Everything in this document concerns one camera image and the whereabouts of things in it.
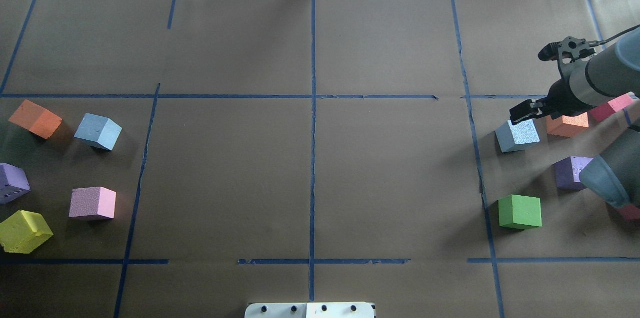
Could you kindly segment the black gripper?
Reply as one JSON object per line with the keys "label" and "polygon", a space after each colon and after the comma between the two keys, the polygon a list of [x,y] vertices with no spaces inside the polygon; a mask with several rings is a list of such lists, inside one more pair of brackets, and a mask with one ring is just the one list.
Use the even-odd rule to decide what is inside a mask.
{"label": "black gripper", "polygon": [[547,95],[538,100],[524,100],[509,110],[510,123],[517,125],[528,119],[559,118],[562,116],[566,103],[564,90],[549,90]]}

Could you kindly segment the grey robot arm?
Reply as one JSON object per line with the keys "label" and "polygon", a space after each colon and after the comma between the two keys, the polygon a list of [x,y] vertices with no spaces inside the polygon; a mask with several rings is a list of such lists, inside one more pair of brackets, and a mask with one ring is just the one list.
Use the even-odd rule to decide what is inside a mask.
{"label": "grey robot arm", "polygon": [[[541,99],[527,99],[510,109],[510,122],[549,116],[579,116],[622,95],[639,94],[639,27],[606,40],[567,36],[547,43],[541,61],[555,61],[560,78]],[[639,122],[634,121],[613,143],[594,157],[579,179],[610,206],[639,206]]]}

